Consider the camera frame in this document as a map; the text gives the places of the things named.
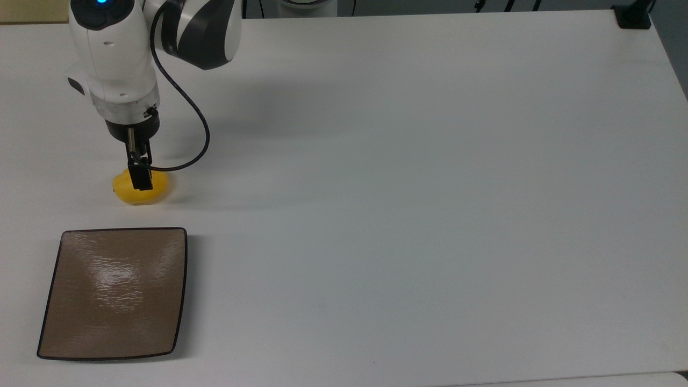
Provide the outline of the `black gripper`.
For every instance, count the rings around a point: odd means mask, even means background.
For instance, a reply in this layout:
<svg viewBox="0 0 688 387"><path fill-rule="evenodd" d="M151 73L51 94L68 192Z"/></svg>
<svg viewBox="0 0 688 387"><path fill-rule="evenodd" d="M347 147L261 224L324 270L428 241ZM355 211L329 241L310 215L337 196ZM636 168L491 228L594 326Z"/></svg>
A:
<svg viewBox="0 0 688 387"><path fill-rule="evenodd" d="M114 139L127 143L127 168L133 189L152 190L152 171L148 168L152 163L149 140L160 128L158 112L154 111L140 123L118 124L106 120L105 124Z"/></svg>

